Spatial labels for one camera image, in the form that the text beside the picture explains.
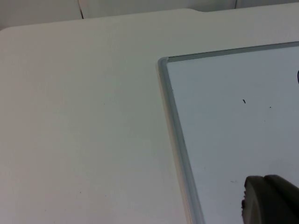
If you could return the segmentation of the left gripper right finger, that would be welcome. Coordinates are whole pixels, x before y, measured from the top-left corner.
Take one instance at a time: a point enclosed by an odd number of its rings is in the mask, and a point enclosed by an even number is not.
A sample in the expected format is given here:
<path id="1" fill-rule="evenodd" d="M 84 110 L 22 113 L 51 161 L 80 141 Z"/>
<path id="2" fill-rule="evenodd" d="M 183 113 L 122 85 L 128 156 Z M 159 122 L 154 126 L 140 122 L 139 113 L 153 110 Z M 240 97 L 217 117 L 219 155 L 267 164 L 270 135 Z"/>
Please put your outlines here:
<path id="1" fill-rule="evenodd" d="M 299 188 L 291 182 L 278 175 L 266 175 L 266 182 L 274 189 L 275 195 L 278 196 L 275 204 L 281 205 L 278 214 L 283 221 L 282 224 L 299 223 Z"/>

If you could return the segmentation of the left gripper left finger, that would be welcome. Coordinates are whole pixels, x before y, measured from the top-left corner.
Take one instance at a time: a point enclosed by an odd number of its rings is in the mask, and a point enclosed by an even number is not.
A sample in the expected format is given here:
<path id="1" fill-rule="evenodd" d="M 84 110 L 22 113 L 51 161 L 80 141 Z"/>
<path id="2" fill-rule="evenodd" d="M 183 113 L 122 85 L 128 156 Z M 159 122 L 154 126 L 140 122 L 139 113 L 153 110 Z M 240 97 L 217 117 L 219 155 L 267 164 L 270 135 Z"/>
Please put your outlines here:
<path id="1" fill-rule="evenodd" d="M 242 200 L 245 224 L 290 224 L 291 211 L 275 189 L 261 176 L 248 176 Z"/>

